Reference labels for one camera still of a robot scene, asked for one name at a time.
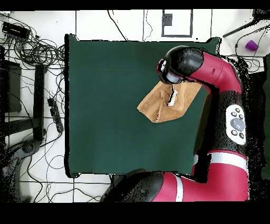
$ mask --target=tripod leg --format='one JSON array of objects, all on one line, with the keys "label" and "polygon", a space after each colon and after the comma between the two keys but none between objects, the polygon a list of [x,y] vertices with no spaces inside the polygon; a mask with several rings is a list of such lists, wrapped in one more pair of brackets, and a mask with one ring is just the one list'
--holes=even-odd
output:
[{"label": "tripod leg", "polygon": [[227,36],[230,36],[230,35],[232,35],[232,34],[234,34],[234,33],[237,33],[237,32],[240,31],[240,30],[243,30],[243,29],[245,29],[245,28],[248,28],[248,27],[250,27],[250,26],[252,26],[252,25],[257,24],[258,22],[259,22],[259,21],[257,21],[257,20],[252,20],[250,23],[248,23],[248,24],[246,24],[246,25],[243,25],[243,26],[241,26],[241,27],[239,27],[239,28],[237,28],[237,29],[235,29],[235,30],[233,30],[233,31],[230,31],[229,33],[224,34],[223,37],[225,38],[225,37],[227,37]]}]

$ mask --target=tangled wires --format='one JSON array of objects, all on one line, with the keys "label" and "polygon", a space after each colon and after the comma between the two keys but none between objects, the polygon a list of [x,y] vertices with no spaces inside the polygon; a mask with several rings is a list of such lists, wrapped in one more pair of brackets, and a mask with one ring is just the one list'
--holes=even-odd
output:
[{"label": "tangled wires", "polygon": [[43,64],[47,67],[58,65],[59,61],[64,60],[63,46],[57,48],[47,44],[44,40],[36,38],[33,41],[14,40],[13,50],[17,57],[24,63],[34,66]]},{"label": "tangled wires", "polygon": [[36,35],[36,30],[23,23],[13,23],[29,29],[29,39],[19,39],[12,35],[5,35],[1,39],[1,45],[8,44],[8,51],[14,51],[17,58],[29,66],[43,64],[48,68],[51,66],[61,66],[60,62],[64,61],[64,45],[57,47],[56,43],[47,39],[39,40]]}]

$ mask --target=white object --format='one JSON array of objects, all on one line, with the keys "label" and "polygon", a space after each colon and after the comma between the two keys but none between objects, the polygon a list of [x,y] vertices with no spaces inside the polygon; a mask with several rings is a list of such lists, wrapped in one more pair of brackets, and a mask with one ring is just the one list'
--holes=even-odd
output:
[{"label": "white object", "polygon": [[161,71],[163,72],[164,71],[164,68],[165,68],[165,64],[166,64],[166,61],[163,62],[162,66],[161,66]]},{"label": "white object", "polygon": [[171,100],[168,102],[168,107],[171,107],[171,106],[173,106],[175,104],[175,98],[176,98],[177,93],[178,92],[176,90],[173,91]]},{"label": "white object", "polygon": [[234,129],[230,123],[231,120],[233,120],[234,118],[240,118],[245,123],[244,111],[237,104],[230,105],[226,109],[226,134],[235,143],[239,145],[245,145],[246,144],[246,127],[241,132]]}]

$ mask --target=robot control buttons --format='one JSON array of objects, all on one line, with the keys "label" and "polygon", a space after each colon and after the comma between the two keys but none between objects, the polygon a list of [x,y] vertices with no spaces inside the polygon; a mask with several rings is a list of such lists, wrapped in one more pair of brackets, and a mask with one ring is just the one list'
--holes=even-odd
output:
[{"label": "robot control buttons", "polygon": [[236,136],[237,135],[237,131],[232,130],[232,135]]},{"label": "robot control buttons", "polygon": [[236,144],[246,144],[245,114],[240,105],[233,104],[226,109],[226,134]]},{"label": "robot control buttons", "polygon": [[242,132],[245,129],[245,123],[243,122],[243,120],[241,120],[239,118],[232,119],[230,121],[230,124],[234,129],[236,129],[240,132]]},{"label": "robot control buttons", "polygon": [[239,133],[239,137],[240,137],[241,139],[244,139],[243,133]]}]

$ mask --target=black cable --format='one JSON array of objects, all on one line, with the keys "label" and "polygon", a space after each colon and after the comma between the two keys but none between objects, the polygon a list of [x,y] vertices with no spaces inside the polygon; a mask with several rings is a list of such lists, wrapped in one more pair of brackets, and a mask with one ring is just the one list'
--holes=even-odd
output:
[{"label": "black cable", "polygon": [[114,22],[114,24],[116,25],[118,31],[121,33],[121,35],[122,35],[122,37],[124,38],[124,40],[125,40],[125,41],[129,41],[127,38],[124,37],[124,35],[123,35],[122,32],[120,31],[120,29],[119,29],[119,27],[117,26],[116,22],[115,22],[115,21],[113,20],[113,18],[111,17],[109,10],[107,10],[107,12],[108,12],[108,15],[109,15],[110,19]]},{"label": "black cable", "polygon": [[[30,163],[29,163],[29,165],[28,165],[28,167],[27,167],[27,173],[28,173],[28,175],[31,177],[31,175],[30,175],[30,173],[29,173],[29,167],[30,167],[30,164],[31,164],[31,161],[32,161],[32,156],[31,156],[31,160],[30,160]],[[42,189],[43,189],[43,185],[42,185],[42,183],[40,182],[40,181],[38,181],[38,180],[36,180],[36,179],[34,179],[33,177],[31,177],[33,180],[35,180],[35,181],[37,181],[38,183],[40,183],[41,184],[41,189],[40,189],[40,191],[38,192],[38,194],[36,195],[36,197],[35,197],[35,199],[34,199],[34,202],[33,203],[35,203],[35,200],[36,200],[36,198],[40,195],[40,193],[41,193],[41,191],[42,191]]]},{"label": "black cable", "polygon": [[148,21],[147,21],[147,16],[148,16],[148,10],[147,10],[147,12],[146,12],[146,22],[147,22],[147,24],[151,27],[151,32],[150,32],[150,35],[147,36],[147,37],[144,39],[144,41],[145,41],[147,38],[149,38],[149,37],[151,36],[152,31],[153,31],[153,27],[152,27],[152,26],[148,23]]},{"label": "black cable", "polygon": [[46,195],[44,195],[44,196],[43,196],[39,201],[37,201],[36,203],[39,203],[40,201],[42,201],[43,198],[45,198],[45,197],[48,195],[48,193],[49,193],[49,191],[50,191],[50,189],[51,189],[51,184],[48,184],[47,187],[46,187]]},{"label": "black cable", "polygon": [[[47,171],[46,171],[46,184],[47,184],[47,186],[46,186],[46,189],[47,189],[47,187],[48,187],[48,170],[49,170],[49,167],[51,167],[51,162],[55,159],[55,158],[57,158],[58,156],[61,156],[61,157],[63,157],[62,155],[56,155],[55,157],[53,157],[52,159],[51,159],[51,161],[48,163],[48,167],[47,167]],[[47,196],[47,198],[48,198],[48,203],[49,203],[49,201],[50,201],[50,189],[48,189],[48,191],[46,190],[46,196]]]},{"label": "black cable", "polygon": [[31,94],[33,94],[33,93],[31,92],[31,89],[29,88],[29,86],[23,86],[23,87],[20,87],[20,89],[24,89],[24,88],[28,88],[29,92],[30,92]]},{"label": "black cable", "polygon": [[58,74],[52,73],[52,72],[50,71],[50,69],[52,69],[52,68],[49,68],[49,69],[48,69],[48,72],[49,72],[49,73],[53,74],[54,76],[58,76]]},{"label": "black cable", "polygon": [[10,35],[6,36],[5,43],[8,43],[8,54],[13,45],[13,51],[17,58],[21,60],[22,64],[29,70],[25,64],[35,66],[36,64],[43,64],[48,68],[58,65],[57,62],[64,61],[64,45],[57,47],[57,44],[48,39],[37,39],[33,36],[32,27],[29,27],[30,39],[29,40],[14,40]]},{"label": "black cable", "polygon": [[65,112],[63,110],[63,101],[64,101],[65,96],[63,98],[61,97],[61,95],[59,95],[59,96],[61,98],[61,110],[62,110],[63,114],[65,114]]},{"label": "black cable", "polygon": [[74,203],[74,194],[75,194],[75,178],[73,178],[73,193],[72,193],[72,203]]},{"label": "black cable", "polygon": [[[53,142],[53,141],[55,141],[55,140],[57,140],[57,139],[60,138],[61,136],[62,136],[62,134],[59,134],[58,137],[57,137],[56,139],[54,139],[54,140],[52,140],[52,141],[46,143],[46,145],[49,144],[49,143],[51,143],[51,142]],[[42,156],[38,161],[36,161],[35,164],[37,164],[43,157],[44,157],[44,156]]]},{"label": "black cable", "polygon": [[143,18],[142,18],[142,41],[144,39],[144,10],[143,10]]},{"label": "black cable", "polygon": [[261,27],[261,28],[259,28],[259,29],[256,29],[256,30],[253,31],[253,32],[250,32],[250,33],[248,33],[248,34],[245,34],[245,35],[241,36],[241,37],[237,40],[237,42],[236,42],[236,44],[235,44],[235,56],[240,57],[240,58],[244,59],[245,61],[246,61],[246,60],[252,61],[252,63],[253,63],[255,66],[258,67],[255,71],[248,71],[248,72],[250,72],[250,73],[254,73],[254,72],[258,71],[258,70],[261,68],[261,63],[260,63],[260,61],[257,60],[257,59],[254,59],[255,54],[256,54],[256,52],[257,52],[258,49],[255,51],[255,53],[254,53],[252,59],[244,58],[244,57],[239,56],[239,55],[237,54],[238,42],[239,42],[243,37],[245,37],[245,36],[248,36],[248,35],[250,35],[250,34],[252,34],[252,33],[255,33],[255,32],[257,32],[257,31],[264,30],[264,32],[263,32],[261,38],[259,39],[259,42],[260,42],[261,39],[262,39],[262,37],[263,37],[263,35],[264,35],[264,33],[266,32],[266,30],[267,30],[269,27],[270,27],[270,25],[263,26],[263,27]]},{"label": "black cable", "polygon": [[18,99],[21,103],[22,103],[22,105],[23,105],[23,107],[24,107],[24,109],[25,109],[25,111],[26,111],[26,113],[27,113],[27,115],[28,115],[28,118],[30,119],[30,121],[31,121],[31,124],[32,124],[32,128],[34,128],[34,124],[33,124],[33,121],[32,121],[32,119],[31,119],[31,117],[30,117],[30,114],[28,113],[28,111],[27,111],[27,109],[26,109],[26,107],[25,107],[25,105],[24,105],[24,103],[21,101],[21,99],[19,99],[18,97],[16,97],[15,95],[13,95],[11,92],[9,92],[12,96],[14,96],[16,99]]},{"label": "black cable", "polygon": [[30,156],[30,162],[29,162],[29,165],[28,165],[26,171],[27,171],[29,177],[31,177],[34,181],[38,182],[38,183],[41,185],[41,189],[40,189],[40,191],[38,192],[38,194],[36,195],[36,197],[35,197],[35,199],[34,199],[34,201],[33,201],[33,203],[35,203],[35,201],[36,201],[38,195],[41,193],[41,191],[42,191],[42,189],[43,189],[43,185],[42,185],[42,183],[41,183],[40,181],[38,181],[37,179],[33,178],[33,177],[31,176],[31,174],[29,173],[29,167],[30,167],[30,165],[31,165],[31,162],[32,162],[32,156]]},{"label": "black cable", "polygon": [[23,140],[24,140],[26,137],[28,137],[28,136],[31,135],[32,133],[33,133],[33,132],[31,132],[30,134],[24,136],[24,138],[22,139],[22,142],[23,142]]},{"label": "black cable", "polygon": [[[52,124],[55,124],[55,122],[50,123],[50,124],[48,125],[48,127],[47,127],[47,130],[48,130],[49,126],[52,125]],[[55,169],[55,170],[62,169],[62,168],[64,168],[64,166],[61,167],[61,168],[54,168],[54,167],[52,167],[52,166],[50,165],[51,162],[48,162],[48,161],[47,161],[47,158],[46,158],[46,154],[47,154],[47,152],[46,152],[47,134],[48,134],[48,131],[46,131],[46,138],[45,138],[45,144],[44,144],[44,157],[45,157],[46,163],[48,164],[48,166],[49,166],[50,168],[53,168],[53,169]]]},{"label": "black cable", "polygon": [[55,82],[56,82],[56,85],[57,85],[57,89],[59,89],[59,91],[60,91],[61,93],[65,94],[65,93],[62,91],[62,88],[60,87],[60,84],[61,84],[61,82],[64,80],[64,77],[62,78],[62,74],[60,75],[60,81],[59,81],[59,83],[57,83],[57,78],[58,78],[58,76],[57,76],[56,79],[55,79]]},{"label": "black cable", "polygon": [[91,196],[91,195],[89,195],[89,194],[84,193],[84,192],[83,192],[82,190],[80,190],[79,188],[74,188],[74,189],[71,189],[71,190],[69,190],[69,191],[59,192],[59,193],[54,194],[54,195],[52,196],[52,198],[49,200],[49,203],[52,201],[52,199],[54,198],[54,196],[56,196],[56,195],[58,195],[58,194],[66,194],[66,193],[69,193],[69,192],[75,191],[75,190],[78,190],[78,191],[80,191],[82,194],[91,197],[91,198],[92,198],[93,200],[95,200],[95,201],[98,201],[96,198],[99,198],[99,197],[100,197],[100,196],[93,197],[93,196]]}]

